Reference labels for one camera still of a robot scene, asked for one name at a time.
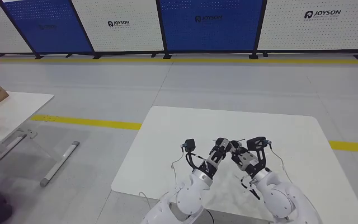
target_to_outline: yellow floor line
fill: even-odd
[[[358,143],[355,143],[355,142],[330,141],[329,144],[331,145],[332,149],[334,149],[334,150],[358,152]]]
[[[112,58],[112,59],[0,59],[0,62],[34,62],[34,63],[46,63],[46,62],[61,62],[61,63],[78,63],[78,62],[204,62],[204,63],[299,63],[299,64],[358,64],[358,60],[332,60],[332,59],[160,59],[160,58]]]
[[[129,123],[129,122],[115,122],[110,120],[94,120],[94,119],[83,119],[83,118],[69,118],[64,116],[48,116],[48,115],[34,115],[31,120],[38,120],[43,122],[57,122],[65,124],[78,124],[78,125],[88,125],[88,126],[97,126],[97,127],[106,127],[106,128],[121,128],[121,129],[130,129],[130,130],[139,130],[142,124],[139,123]],[[358,152],[358,143],[355,142],[329,142],[332,149],[334,150],[344,150],[351,152]]]
[[[89,125],[97,127],[107,127],[107,128],[121,128],[121,129],[131,129],[139,130],[142,124],[138,123],[129,123],[129,122],[114,122],[110,120],[94,120],[94,119],[83,119],[83,118],[68,118],[64,116],[48,116],[48,115],[34,115],[31,120],[39,120],[44,122],[57,122],[65,124],[79,124],[79,125]]]

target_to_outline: perforated wall panel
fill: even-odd
[[[258,49],[358,49],[358,0],[268,0]]]
[[[25,0],[4,5],[36,52],[91,52],[69,0]]]
[[[30,53],[21,35],[17,32],[4,10],[0,8],[0,53]]]
[[[97,52],[163,50],[155,0],[73,0]]]
[[[161,0],[168,50],[252,50],[262,0]]]

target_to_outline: white tabletop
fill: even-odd
[[[179,145],[194,138],[195,153],[208,157],[218,137],[250,139],[265,136],[285,162],[296,184],[312,201],[324,224],[357,223],[358,200],[317,120],[310,116],[154,106],[130,147],[112,190],[158,199],[175,186],[171,163],[181,156]],[[287,180],[280,160],[266,149],[267,167]],[[185,158],[175,164],[178,182],[188,179]],[[246,173],[230,155],[221,162],[204,207],[253,218],[272,220],[271,214],[240,181]]]
[[[9,97],[0,102],[0,143],[54,97],[50,94],[7,93]]]

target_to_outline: metal table leg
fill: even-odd
[[[38,148],[46,152],[51,158],[53,158],[56,161],[56,164],[51,168],[51,170],[46,174],[46,176],[42,179],[40,182],[41,187],[47,186],[47,184],[50,182],[51,178],[56,174],[56,172],[60,169],[62,164],[67,160],[69,155],[73,152],[73,150],[79,145],[79,142],[74,141],[69,146],[69,148],[66,150],[66,152],[61,156],[54,152],[53,150],[47,150],[42,148],[38,143],[36,143],[33,139],[31,139],[34,144],[37,145]]]
[[[0,159],[2,159],[6,154],[8,154],[8,152],[11,149],[13,149],[25,137],[26,137],[26,134],[16,137],[15,140],[12,141],[8,146],[4,146],[3,144],[0,144],[1,149],[3,149],[3,152],[0,154]]]

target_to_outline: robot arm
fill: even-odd
[[[265,137],[257,137],[247,141],[247,148],[241,143],[233,143],[232,160],[238,167],[245,171],[259,192],[261,192],[264,204],[274,217],[275,223],[295,224],[319,224],[321,219],[315,209],[303,194],[292,183],[281,182],[278,175],[266,167],[266,158],[263,149],[271,142]],[[257,157],[250,153],[256,151]],[[296,211],[296,217],[292,220],[289,216]]]
[[[238,167],[250,177],[250,184],[256,186],[261,192],[266,208],[274,217],[275,223],[294,224],[320,224],[321,219],[303,192],[292,183],[279,180],[276,173],[266,167],[266,157],[263,149],[271,146],[271,142],[265,137],[257,137],[247,141],[247,149],[238,141],[228,141],[218,138],[215,146],[210,151],[208,159],[192,153],[195,149],[193,139],[188,139],[182,148],[186,151],[186,160],[193,168],[190,174],[190,183],[180,183],[174,189],[165,194],[160,201],[144,217],[141,224],[192,224],[204,210],[202,204],[202,192],[210,190],[213,177],[218,170],[220,162],[227,152],[231,152],[232,160]],[[197,167],[192,156],[201,158],[203,162]],[[260,199],[255,190],[250,190],[256,198]],[[170,208],[170,201],[176,197],[178,209],[187,218],[179,221]],[[296,211],[297,216],[290,220],[289,216]]]
[[[201,215],[204,207],[202,204],[202,192],[210,190],[213,183],[213,177],[218,170],[218,166],[225,158],[226,153],[230,151],[232,145],[227,139],[218,138],[215,146],[210,151],[209,157],[204,160],[202,157],[192,153],[195,149],[193,139],[188,139],[182,145],[185,149],[186,160],[193,168],[190,174],[190,183],[180,183],[174,189],[168,192],[160,201],[147,213],[141,224],[191,224]],[[192,160],[192,156],[201,158],[203,162],[197,167]],[[178,209],[187,218],[179,221],[170,209],[170,201],[176,197]]]

